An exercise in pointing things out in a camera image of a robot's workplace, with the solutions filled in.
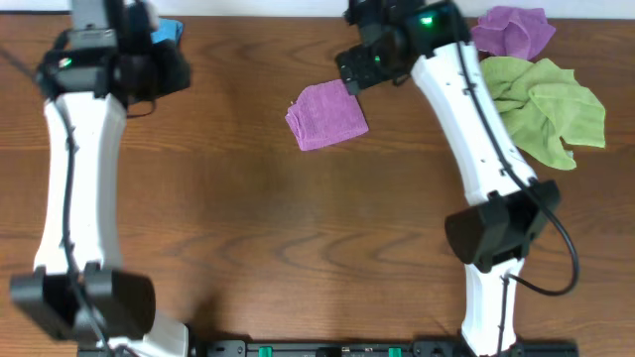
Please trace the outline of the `crumpled purple cloth at back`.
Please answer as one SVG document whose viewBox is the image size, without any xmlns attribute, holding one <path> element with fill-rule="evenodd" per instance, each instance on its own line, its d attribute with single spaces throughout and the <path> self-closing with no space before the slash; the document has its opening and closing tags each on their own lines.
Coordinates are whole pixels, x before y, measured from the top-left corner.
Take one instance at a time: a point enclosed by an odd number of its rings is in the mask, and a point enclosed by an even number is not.
<svg viewBox="0 0 635 357">
<path fill-rule="evenodd" d="M 472 40 L 481 52 L 521 60 L 535 58 L 549 43 L 556 28 L 543 8 L 496 6 L 477 20 Z"/>
</svg>

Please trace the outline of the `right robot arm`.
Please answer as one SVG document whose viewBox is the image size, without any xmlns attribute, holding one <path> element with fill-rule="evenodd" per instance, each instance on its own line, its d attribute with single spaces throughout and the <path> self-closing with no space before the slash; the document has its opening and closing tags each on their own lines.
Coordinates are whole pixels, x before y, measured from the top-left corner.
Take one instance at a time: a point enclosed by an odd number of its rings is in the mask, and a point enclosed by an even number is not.
<svg viewBox="0 0 635 357">
<path fill-rule="evenodd" d="M 510 139 L 489 95 L 478 53 L 457 6 L 449 1 L 351 1 L 343 14 L 360 45 L 339 54 L 352 95 L 410 77 L 427 97 L 461 175 L 468 207 L 444 222 L 447 242 L 464 265 L 465 318 L 460 342 L 417 344 L 420 356 L 574 356 L 575 346 L 521 341 L 513 327 L 516 276 L 547 217 L 557 186 L 538 182 Z"/>
</svg>

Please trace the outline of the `crumpled green cloth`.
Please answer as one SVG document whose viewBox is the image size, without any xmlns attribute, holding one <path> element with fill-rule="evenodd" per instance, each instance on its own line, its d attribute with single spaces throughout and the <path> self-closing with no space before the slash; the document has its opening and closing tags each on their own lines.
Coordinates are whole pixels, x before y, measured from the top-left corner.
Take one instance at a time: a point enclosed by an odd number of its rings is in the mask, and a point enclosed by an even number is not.
<svg viewBox="0 0 635 357">
<path fill-rule="evenodd" d="M 571 146 L 606 146 L 606 110 L 572 69 L 513 57 L 490 57 L 480 67 L 514 144 L 541 164 L 571 171 Z"/>
</svg>

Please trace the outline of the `purple microfiber cloth with label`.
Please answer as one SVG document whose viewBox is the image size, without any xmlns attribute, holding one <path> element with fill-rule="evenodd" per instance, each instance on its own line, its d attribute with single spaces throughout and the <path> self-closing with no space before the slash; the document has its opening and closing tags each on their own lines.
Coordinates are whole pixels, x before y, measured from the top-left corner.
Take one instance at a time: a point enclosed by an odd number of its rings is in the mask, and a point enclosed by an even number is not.
<svg viewBox="0 0 635 357">
<path fill-rule="evenodd" d="M 306 87 L 285 119 L 301 151 L 312 151 L 369 131 L 362 109 L 341 79 Z"/>
</svg>

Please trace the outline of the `folded blue cloth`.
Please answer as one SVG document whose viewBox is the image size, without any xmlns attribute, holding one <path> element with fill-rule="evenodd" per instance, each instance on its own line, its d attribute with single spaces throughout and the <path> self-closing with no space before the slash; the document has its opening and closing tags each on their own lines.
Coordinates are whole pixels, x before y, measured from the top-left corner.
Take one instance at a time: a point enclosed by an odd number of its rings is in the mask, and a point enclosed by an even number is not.
<svg viewBox="0 0 635 357">
<path fill-rule="evenodd" d="M 173 19 L 159 19 L 159 27 L 151 34 L 151 39 L 154 44 L 158 44 L 164 41 L 171 41 L 175 45 L 178 45 L 181 41 L 184 31 L 184 24 L 180 21 Z"/>
</svg>

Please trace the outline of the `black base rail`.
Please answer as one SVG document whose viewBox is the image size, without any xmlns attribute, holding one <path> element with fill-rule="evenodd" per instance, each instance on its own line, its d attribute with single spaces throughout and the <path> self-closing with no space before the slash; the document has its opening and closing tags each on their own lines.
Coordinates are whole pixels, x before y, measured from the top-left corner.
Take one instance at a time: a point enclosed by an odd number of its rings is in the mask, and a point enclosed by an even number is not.
<svg viewBox="0 0 635 357">
<path fill-rule="evenodd" d="M 471 357 L 463 342 L 436 338 L 410 343 L 277 343 L 218 340 L 197 342 L 190 347 L 192 357 Z M 519 342 L 493 356 L 578 357 L 574 343 Z"/>
</svg>

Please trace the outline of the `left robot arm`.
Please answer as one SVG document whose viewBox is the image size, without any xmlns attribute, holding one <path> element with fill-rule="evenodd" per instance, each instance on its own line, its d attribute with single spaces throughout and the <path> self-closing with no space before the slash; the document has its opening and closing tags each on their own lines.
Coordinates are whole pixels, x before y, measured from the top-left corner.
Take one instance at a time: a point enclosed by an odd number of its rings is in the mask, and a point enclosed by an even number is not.
<svg viewBox="0 0 635 357">
<path fill-rule="evenodd" d="M 11 301 L 81 356 L 186 356 L 187 326 L 157 311 L 148 277 L 122 267 L 116 206 L 129 107 L 188 88 L 190 67 L 175 40 L 154 40 L 161 21 L 148 2 L 74 1 L 70 14 L 35 73 L 50 143 L 46 221 Z"/>
</svg>

